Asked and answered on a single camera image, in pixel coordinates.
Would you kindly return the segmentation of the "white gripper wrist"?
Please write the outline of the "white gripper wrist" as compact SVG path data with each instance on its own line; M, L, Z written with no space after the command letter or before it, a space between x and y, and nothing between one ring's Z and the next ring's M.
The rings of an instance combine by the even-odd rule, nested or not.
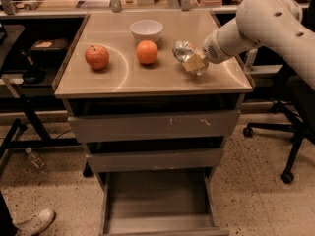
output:
M238 33L235 30L216 29L208 35L203 43L203 51L195 52L184 62L186 72L200 71L211 63L219 64L237 54Z

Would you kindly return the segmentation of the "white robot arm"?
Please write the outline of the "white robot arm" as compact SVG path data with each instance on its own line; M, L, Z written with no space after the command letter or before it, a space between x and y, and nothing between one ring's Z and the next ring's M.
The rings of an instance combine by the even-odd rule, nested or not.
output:
M186 71L202 74L209 63L265 46L315 89L315 32L301 17L302 9L292 0L243 0L235 18L208 35L200 50L184 49L181 63Z

